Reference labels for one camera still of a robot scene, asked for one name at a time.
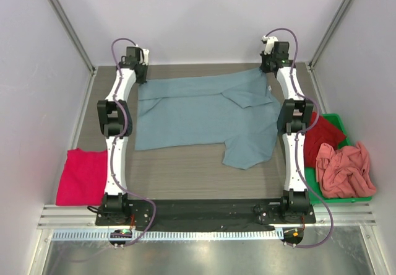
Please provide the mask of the blue-grey t shirt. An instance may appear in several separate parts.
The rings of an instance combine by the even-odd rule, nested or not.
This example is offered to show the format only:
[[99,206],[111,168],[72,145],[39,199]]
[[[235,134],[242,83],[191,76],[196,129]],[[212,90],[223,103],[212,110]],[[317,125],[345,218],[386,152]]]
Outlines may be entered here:
[[279,113],[259,68],[151,80],[138,89],[135,149],[223,143],[223,164],[247,170],[271,159]]

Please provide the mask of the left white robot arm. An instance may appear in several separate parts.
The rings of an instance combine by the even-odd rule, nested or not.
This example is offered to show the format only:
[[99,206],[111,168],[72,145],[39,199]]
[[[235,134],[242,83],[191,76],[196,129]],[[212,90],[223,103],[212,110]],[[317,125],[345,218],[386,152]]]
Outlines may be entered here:
[[148,65],[149,50],[128,46],[116,63],[116,77],[109,94],[97,102],[108,156],[105,192],[95,221],[99,226],[126,225],[132,218],[125,177],[126,147],[133,129],[127,100],[135,84],[146,83]]

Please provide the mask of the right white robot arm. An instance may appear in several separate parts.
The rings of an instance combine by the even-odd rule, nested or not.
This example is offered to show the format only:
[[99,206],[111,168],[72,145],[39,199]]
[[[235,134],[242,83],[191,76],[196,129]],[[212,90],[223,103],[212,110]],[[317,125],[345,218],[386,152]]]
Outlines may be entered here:
[[286,178],[283,194],[278,199],[265,199],[254,206],[262,225],[316,222],[304,174],[304,140],[314,105],[303,94],[296,80],[296,69],[289,59],[290,44],[276,37],[264,37],[260,54],[264,73],[274,73],[284,102],[277,120],[285,149]]

